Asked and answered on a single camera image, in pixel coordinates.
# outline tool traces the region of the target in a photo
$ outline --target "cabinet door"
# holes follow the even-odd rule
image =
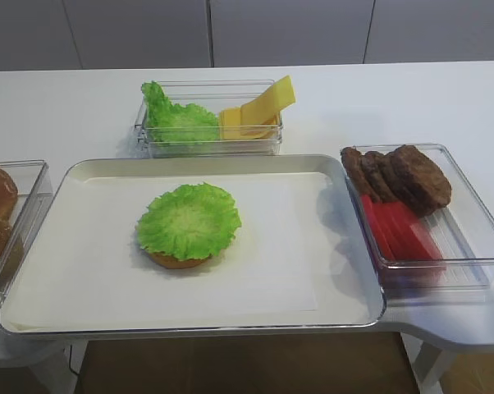
[[[84,68],[210,66],[205,0],[64,0]]]
[[[0,71],[80,68],[60,0],[0,0]]]
[[[366,63],[494,60],[494,0],[376,0]]]
[[[210,0],[216,66],[362,63],[373,0]]]

